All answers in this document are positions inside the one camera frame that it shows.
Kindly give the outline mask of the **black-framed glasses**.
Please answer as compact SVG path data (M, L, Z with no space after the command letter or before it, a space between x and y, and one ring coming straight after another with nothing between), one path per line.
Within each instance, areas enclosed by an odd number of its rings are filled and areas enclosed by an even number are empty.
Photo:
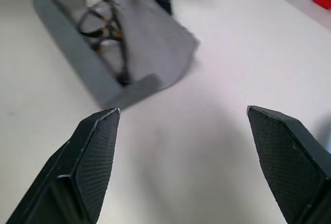
M101 0L88 7L80 17L77 29L87 38L91 49L107 64L116 81L127 86L131 82L124 34L111 0Z

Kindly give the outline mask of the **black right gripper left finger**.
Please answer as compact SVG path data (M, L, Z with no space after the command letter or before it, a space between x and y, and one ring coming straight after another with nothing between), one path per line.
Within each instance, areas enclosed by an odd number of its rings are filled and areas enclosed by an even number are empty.
M120 115L111 108L81 120L6 224L96 224L111 177Z

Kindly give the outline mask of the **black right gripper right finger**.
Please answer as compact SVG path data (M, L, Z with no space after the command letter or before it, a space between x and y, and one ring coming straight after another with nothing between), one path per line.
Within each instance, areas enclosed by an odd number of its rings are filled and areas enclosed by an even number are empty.
M261 169L287 224L331 224L331 154L297 119L247 108Z

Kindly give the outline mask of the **grey glasses case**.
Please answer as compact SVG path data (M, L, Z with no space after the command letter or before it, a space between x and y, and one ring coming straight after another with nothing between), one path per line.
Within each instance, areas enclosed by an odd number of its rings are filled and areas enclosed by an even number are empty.
M96 102L125 109L180 81L198 40L155 0L111 0L124 34L131 82L120 85L77 29L87 0L33 0L34 10Z

